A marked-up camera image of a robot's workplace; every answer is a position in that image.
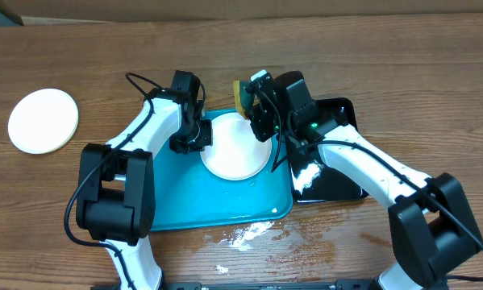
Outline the green yellow sponge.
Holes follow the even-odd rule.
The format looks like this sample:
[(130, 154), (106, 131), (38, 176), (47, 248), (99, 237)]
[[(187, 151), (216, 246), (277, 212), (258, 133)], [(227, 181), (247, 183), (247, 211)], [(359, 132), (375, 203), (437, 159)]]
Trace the green yellow sponge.
[(254, 97), (247, 91), (247, 81), (233, 81), (235, 109), (243, 118), (249, 119), (248, 111), (253, 107)]

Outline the white plate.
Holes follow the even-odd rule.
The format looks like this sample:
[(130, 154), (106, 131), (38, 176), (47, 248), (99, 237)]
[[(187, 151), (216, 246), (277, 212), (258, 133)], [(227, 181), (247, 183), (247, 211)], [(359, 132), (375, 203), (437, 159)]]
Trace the white plate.
[(202, 162), (224, 180), (245, 180), (259, 173), (268, 163), (272, 141), (259, 141), (251, 123), (236, 112), (212, 120), (212, 144), (200, 153)]
[(79, 113), (77, 103), (65, 91), (54, 88), (29, 93), (17, 103), (7, 124), (10, 141), (20, 151), (44, 154), (49, 128), (57, 118)]

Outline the yellow green rimmed plate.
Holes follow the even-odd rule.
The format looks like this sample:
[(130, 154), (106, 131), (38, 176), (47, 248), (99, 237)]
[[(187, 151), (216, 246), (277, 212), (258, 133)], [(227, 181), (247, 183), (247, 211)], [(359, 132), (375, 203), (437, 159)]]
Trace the yellow green rimmed plate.
[(65, 146), (76, 134), (78, 125), (79, 113), (57, 118), (55, 124), (48, 130), (44, 154), (57, 151)]

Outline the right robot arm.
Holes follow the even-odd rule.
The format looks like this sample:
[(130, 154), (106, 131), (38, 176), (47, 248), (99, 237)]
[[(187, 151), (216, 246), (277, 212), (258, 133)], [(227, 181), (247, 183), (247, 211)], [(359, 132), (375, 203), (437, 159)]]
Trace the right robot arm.
[(315, 100), (301, 72), (264, 70), (235, 85), (234, 95), (258, 140), (285, 138), (287, 159), (316, 152), (387, 211), (395, 263), (371, 280), (337, 280), (336, 288), (445, 289), (454, 269), (483, 252), (461, 183), (409, 168), (372, 145), (347, 98)]

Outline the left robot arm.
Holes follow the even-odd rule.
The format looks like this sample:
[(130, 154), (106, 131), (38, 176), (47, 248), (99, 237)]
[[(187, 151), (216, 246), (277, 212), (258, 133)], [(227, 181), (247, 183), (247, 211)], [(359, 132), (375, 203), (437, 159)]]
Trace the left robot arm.
[(164, 275), (149, 241), (155, 217), (154, 159), (168, 143), (172, 151), (202, 151), (212, 143), (211, 122), (202, 116), (196, 89), (152, 89), (139, 114), (105, 144), (81, 152), (78, 186), (65, 216), (76, 214), (90, 241), (76, 244), (106, 249), (119, 274), (120, 289), (162, 289)]

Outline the teal plastic tray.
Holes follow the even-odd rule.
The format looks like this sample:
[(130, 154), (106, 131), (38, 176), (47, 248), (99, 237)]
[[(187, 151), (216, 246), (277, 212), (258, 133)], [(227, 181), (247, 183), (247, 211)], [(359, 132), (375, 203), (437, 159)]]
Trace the teal plastic tray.
[(156, 209), (152, 231), (264, 222), (293, 206), (289, 165), (272, 160), (246, 180), (211, 173), (198, 152), (177, 154), (166, 143), (154, 158)]

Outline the black rectangular tray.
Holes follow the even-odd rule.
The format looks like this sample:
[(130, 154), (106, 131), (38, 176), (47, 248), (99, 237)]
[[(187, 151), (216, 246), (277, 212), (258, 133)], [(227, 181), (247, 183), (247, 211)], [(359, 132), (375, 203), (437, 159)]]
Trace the black rectangular tray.
[(354, 181), (334, 168), (329, 168), (321, 160), (318, 150), (297, 152), (301, 146), (290, 137), (286, 138), (289, 150), (289, 171), (291, 193), (298, 203), (323, 201), (353, 201), (364, 199), (368, 194)]

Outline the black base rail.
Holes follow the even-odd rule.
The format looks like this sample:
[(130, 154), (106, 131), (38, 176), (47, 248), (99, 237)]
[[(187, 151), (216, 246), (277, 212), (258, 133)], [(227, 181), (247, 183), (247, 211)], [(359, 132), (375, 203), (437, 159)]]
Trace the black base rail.
[(166, 283), (160, 289), (171, 290), (369, 290), (380, 289), (373, 279), (346, 279), (335, 282), (275, 284), (200, 284), (198, 282)]

